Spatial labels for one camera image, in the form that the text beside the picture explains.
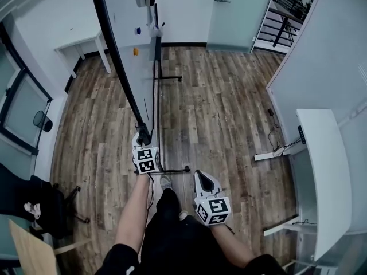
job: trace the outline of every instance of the white tabletop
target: white tabletop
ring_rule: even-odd
[[[344,143],[329,109],[297,109],[313,167],[317,198],[314,260],[347,232],[352,219],[352,191]]]
[[[68,17],[58,24],[55,30],[54,49],[62,49],[82,42],[95,39],[101,33],[97,14],[79,16],[75,19]]]

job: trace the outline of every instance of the person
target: person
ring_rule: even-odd
[[[286,274],[272,256],[255,258],[225,224],[208,228],[185,212],[180,214],[170,179],[161,176],[160,182],[163,194],[146,227],[150,180],[138,175],[122,211],[115,244],[96,275]]]

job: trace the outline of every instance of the black window frame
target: black window frame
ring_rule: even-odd
[[[23,62],[22,58],[19,56],[2,22],[0,23],[0,38],[2,40],[2,43],[5,45],[6,50],[10,53],[10,55],[13,57],[14,61],[17,63],[17,65],[20,68],[20,72],[17,75],[17,77],[15,78],[13,84],[11,85],[9,89],[6,90],[5,102],[0,111],[0,133],[3,136],[7,137],[9,140],[13,141],[15,144],[29,151],[32,155],[38,155],[38,144],[40,142],[40,136],[41,136],[42,130],[40,130],[40,133],[38,134],[38,140],[37,140],[36,146],[33,147],[32,145],[20,139],[18,136],[14,135],[13,133],[11,133],[10,131],[8,131],[5,128],[6,116],[9,112],[11,103],[13,102],[14,96],[17,93],[18,88],[20,84],[22,83],[22,81],[24,80],[26,75],[28,75],[32,79],[35,85],[47,97],[48,107],[53,99],[51,98],[49,93],[42,87],[42,85],[36,80],[32,72],[28,69],[28,67]]]

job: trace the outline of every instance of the wooden floor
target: wooden floor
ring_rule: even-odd
[[[273,120],[266,85],[283,56],[164,48],[163,73],[182,82],[161,82],[162,155],[166,169],[188,165],[190,174],[172,175],[182,208],[193,212],[193,171],[217,177],[232,202],[228,225],[256,255],[272,254],[281,264],[295,258],[296,236],[263,230],[296,214],[287,158],[253,161],[272,146]],[[68,273],[94,274],[113,244],[121,209],[135,182],[131,139],[135,118],[115,69],[107,74],[99,57],[86,59],[71,85],[53,157],[52,181],[63,192],[81,186],[74,240],[93,243],[61,258]],[[272,133],[273,143],[282,139]],[[159,199],[155,190],[155,203]]]

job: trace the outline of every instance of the trash can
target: trash can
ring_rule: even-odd
[[[38,111],[33,119],[33,124],[41,128],[45,132],[49,132],[52,129],[52,121],[44,114],[43,111]]]

